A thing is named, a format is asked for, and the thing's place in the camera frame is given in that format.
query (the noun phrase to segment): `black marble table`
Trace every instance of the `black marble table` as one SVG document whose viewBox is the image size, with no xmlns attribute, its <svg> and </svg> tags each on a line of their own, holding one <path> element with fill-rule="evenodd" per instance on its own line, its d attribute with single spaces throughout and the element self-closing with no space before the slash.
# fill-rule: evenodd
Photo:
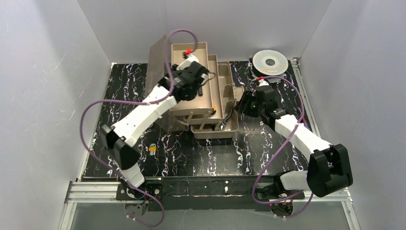
<svg viewBox="0 0 406 230">
<path fill-rule="evenodd" d="M 248 61 L 230 62 L 235 86 L 253 90 Z M 113 66 L 106 89 L 105 99 L 142 101 L 147 64 L 116 64 Z M 287 79 L 295 84 L 292 66 L 286 71 Z M 288 112 L 299 116 L 300 101 L 287 84 L 278 83 L 279 104 Z M 116 167 L 102 148 L 99 127 L 111 126 L 134 109 L 132 105 L 105 103 L 102 105 L 98 127 L 94 135 L 95 154 Z M 260 118 L 239 115 L 239 131 L 229 139 L 197 140 L 191 131 L 168 133 L 154 124 L 145 131 L 134 148 L 140 153 L 140 168 L 144 176 L 229 176 L 257 175 L 281 146 L 285 138 L 264 125 Z M 150 156 L 148 147 L 156 144 L 157 153 Z M 278 155 L 265 174 L 286 170 L 306 170 L 307 162 L 294 146 L 288 144 Z M 115 177 L 112 171 L 89 158 L 84 178 Z"/>
</svg>

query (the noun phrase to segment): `disc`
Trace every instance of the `disc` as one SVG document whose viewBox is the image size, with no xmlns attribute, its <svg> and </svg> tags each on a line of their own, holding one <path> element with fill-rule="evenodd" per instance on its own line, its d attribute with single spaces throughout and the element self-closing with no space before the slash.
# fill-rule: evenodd
<svg viewBox="0 0 406 230">
<path fill-rule="evenodd" d="M 252 58 L 252 65 L 264 76 L 278 76 L 288 69 L 288 59 L 275 50 L 262 50 Z"/>
</svg>

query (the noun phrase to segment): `black wire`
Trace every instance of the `black wire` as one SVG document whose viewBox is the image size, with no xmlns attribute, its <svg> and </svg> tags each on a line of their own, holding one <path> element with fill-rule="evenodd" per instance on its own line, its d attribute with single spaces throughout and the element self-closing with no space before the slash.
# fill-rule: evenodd
<svg viewBox="0 0 406 230">
<path fill-rule="evenodd" d="M 210 81 L 211 79 L 213 79 L 217 76 L 217 74 L 214 72 L 209 72 L 209 73 L 214 74 L 214 76 L 212 78 L 207 79 L 201 86 L 204 86 L 208 81 Z"/>
</svg>

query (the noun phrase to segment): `purple cable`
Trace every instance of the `purple cable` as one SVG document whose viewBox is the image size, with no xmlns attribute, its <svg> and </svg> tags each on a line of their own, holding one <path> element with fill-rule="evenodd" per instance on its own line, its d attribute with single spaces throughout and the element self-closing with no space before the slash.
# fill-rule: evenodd
<svg viewBox="0 0 406 230">
<path fill-rule="evenodd" d="M 286 80 L 285 78 L 281 78 L 281 77 L 276 77 L 276 76 L 267 76 L 267 77 L 263 77 L 264 79 L 269 79 L 269 78 L 277 78 L 280 79 L 284 82 L 286 82 L 288 85 L 290 85 L 297 93 L 299 100 L 300 100 L 300 104 L 301 104 L 301 110 L 300 110 L 300 117 L 299 119 L 297 119 L 297 123 L 300 123 L 301 120 L 303 119 L 303 117 L 305 116 L 305 107 L 303 104 L 303 99 L 302 96 L 299 92 L 299 90 L 295 87 L 295 85 L 293 85 L 290 81 Z M 278 200 L 274 200 L 274 201 L 260 201 L 257 200 L 257 198 L 255 197 L 255 189 L 257 188 L 258 182 L 261 179 L 262 175 L 264 174 L 265 170 L 271 165 L 272 161 L 276 158 L 276 156 L 278 156 L 278 154 L 282 151 L 282 149 L 288 144 L 288 142 L 292 139 L 294 133 L 296 132 L 297 128 L 299 127 L 299 125 L 295 125 L 294 129 L 292 130 L 292 132 L 289 134 L 289 136 L 286 138 L 286 140 L 284 141 L 284 143 L 279 147 L 279 149 L 276 151 L 276 153 L 271 157 L 271 159 L 268 161 L 268 163 L 265 165 L 265 167 L 262 168 L 261 172 L 259 173 L 257 179 L 255 180 L 254 186 L 252 187 L 252 191 L 251 191 L 251 196 L 252 199 L 258 203 L 258 204 L 264 204 L 264 205 L 270 205 L 270 204 L 275 204 L 275 203 L 279 203 L 282 202 L 284 200 L 287 200 L 289 198 L 292 198 L 298 194 L 300 194 L 302 191 L 298 191 L 290 196 L 278 199 Z M 309 201 L 307 202 L 307 204 L 296 214 L 290 216 L 290 217 L 295 217 L 297 215 L 299 215 L 301 212 L 303 212 L 303 210 L 309 205 L 310 201 L 313 198 L 313 193 L 310 196 Z"/>
<path fill-rule="evenodd" d="M 177 30 L 174 30 L 174 31 L 170 32 L 170 33 L 168 34 L 168 36 L 166 36 L 166 38 L 165 38 L 165 40 L 164 40 L 163 49 L 164 49 L 165 68 L 166 68 L 166 71 L 167 71 L 168 76 L 169 76 L 170 87 L 169 87 L 169 92 L 168 92 L 168 94 L 167 94 L 165 97 L 163 97 L 163 98 L 161 98 L 161 99 L 158 99 L 158 100 L 156 100 L 156 101 L 148 102 L 148 103 L 145 103 L 145 102 L 129 102 L 129 101 L 122 101 L 122 100 L 98 100 L 98 101 L 95 101 L 95 102 L 89 104 L 89 105 L 85 108 L 85 110 L 83 111 L 82 116 L 80 117 L 80 127 L 79 127 L 79 130 L 80 130 L 80 139 L 81 139 L 81 141 L 82 141 L 83 146 L 85 147 L 85 149 L 89 152 L 89 154 L 90 154 L 94 159 L 96 159 L 100 164 L 104 165 L 105 167 L 107 167 L 107 168 L 109 168 L 109 169 L 112 169 L 114 173 L 119 173 L 119 172 L 118 172 L 115 168 L 111 167 L 110 165 L 108 165 L 107 163 L 105 163 L 104 161 L 102 161 L 100 158 L 98 158 L 98 157 L 96 156 L 96 154 L 94 154 L 94 152 L 93 152 L 93 151 L 88 147 L 88 145 L 86 144 L 85 138 L 84 138 L 84 136 L 83 136 L 83 122 L 84 122 L 85 115 L 86 115 L 87 111 L 88 111 L 90 108 L 92 108 L 95 104 L 99 104 L 99 103 L 120 103 L 120 104 L 132 104 L 132 105 L 149 105 L 149 104 L 157 104 L 157 103 L 159 103 L 159 102 L 161 102 L 161 101 L 167 99 L 167 98 L 172 94 L 172 92 L 173 92 L 173 89 L 174 89 L 174 82 L 173 82 L 172 70 L 170 69 L 170 66 L 169 66 L 168 49 L 166 49 L 166 47 L 168 47 L 168 41 L 169 41 L 169 39 L 170 39 L 174 34 L 176 34 L 176 33 L 178 33 L 178 32 L 187 32 L 187 33 L 189 33 L 190 35 L 192 35 L 192 37 L 193 37 L 193 39 L 194 39 L 194 49 L 193 49 L 192 52 L 194 52 L 194 51 L 196 50 L 196 48 L 197 48 L 197 42 L 198 42 L 198 41 L 197 41 L 196 35 L 195 35 L 194 33 L 192 33 L 191 31 L 187 30 L 187 29 L 177 29 Z M 141 189 L 136 188 L 135 186 L 133 186 L 132 184 L 130 184 L 128 181 L 127 181 L 127 183 L 128 183 L 128 185 L 129 185 L 130 187 L 132 187 L 132 188 L 135 189 L 136 191 L 138 191 L 138 192 L 140 192 L 140 193 L 142 193 L 142 194 L 144 194 L 144 195 L 150 197 L 150 198 L 153 199 L 154 201 L 156 201 L 156 202 L 158 203 L 158 205 L 161 207 L 161 210 L 162 210 L 162 218 L 161 218 L 161 220 L 160 220 L 157 224 L 150 224 L 150 223 L 147 223 L 147 222 L 145 222 L 145 221 L 143 221 L 143 220 L 141 220 L 141 219 L 138 219 L 138 218 L 136 218 L 136 220 L 139 221 L 139 222 L 141 222 L 141 223 L 143 223 L 143 224 L 145 224 L 145 225 L 147 225 L 147 226 L 149 226 L 149 227 L 156 227 L 156 226 L 158 226 L 159 224 L 161 224 L 162 221 L 164 220 L 164 217 L 165 217 L 165 210 L 164 210 L 164 207 L 163 207 L 163 205 L 161 204 L 161 202 L 158 201 L 158 200 L 157 200 L 155 197 L 153 197 L 152 195 L 150 195 L 150 194 L 148 194 L 148 193 L 142 191 Z"/>
</svg>

